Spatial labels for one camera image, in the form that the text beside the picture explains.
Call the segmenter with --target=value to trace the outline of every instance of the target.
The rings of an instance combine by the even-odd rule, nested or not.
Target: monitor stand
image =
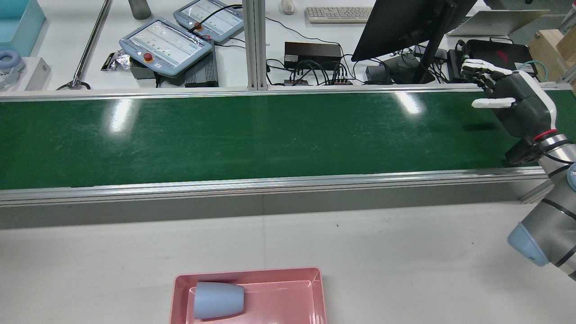
[[[426,50],[424,54],[420,58],[420,62],[418,64],[409,64],[406,57],[397,57],[394,58],[395,64],[388,64],[386,61],[386,65],[390,71],[390,75],[392,79],[398,84],[426,84],[434,81],[434,76],[428,68],[434,62],[434,56],[436,51],[438,51],[438,47],[440,46],[440,42],[444,37],[445,31],[449,28],[450,22],[454,18],[454,14],[458,5],[451,2],[446,1],[444,6],[442,7],[442,12],[440,16],[433,21],[433,25],[430,28],[431,30],[431,37],[428,41],[428,45],[426,46]]]

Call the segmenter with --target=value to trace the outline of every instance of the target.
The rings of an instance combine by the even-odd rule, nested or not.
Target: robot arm
[[[556,130],[556,106],[527,73],[467,59],[462,74],[484,89],[475,108],[492,108],[520,141],[506,153],[512,164],[538,159],[554,189],[508,236],[512,247],[539,266],[554,264],[576,280],[576,145]]]

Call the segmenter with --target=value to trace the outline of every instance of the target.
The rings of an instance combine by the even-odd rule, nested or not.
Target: pink tray
[[[244,312],[217,319],[194,319],[198,281],[244,287]],[[174,280],[170,324],[326,324],[322,276],[318,268],[181,274]]]

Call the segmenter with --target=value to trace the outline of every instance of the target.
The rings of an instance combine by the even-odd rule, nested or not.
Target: green conveyor belt
[[[576,99],[550,91],[576,138]],[[504,167],[481,92],[0,103],[0,190]]]

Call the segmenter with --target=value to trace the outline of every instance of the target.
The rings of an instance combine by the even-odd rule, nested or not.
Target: water bottle
[[[128,0],[132,16],[138,20],[147,19],[152,15],[148,2],[146,0]]]

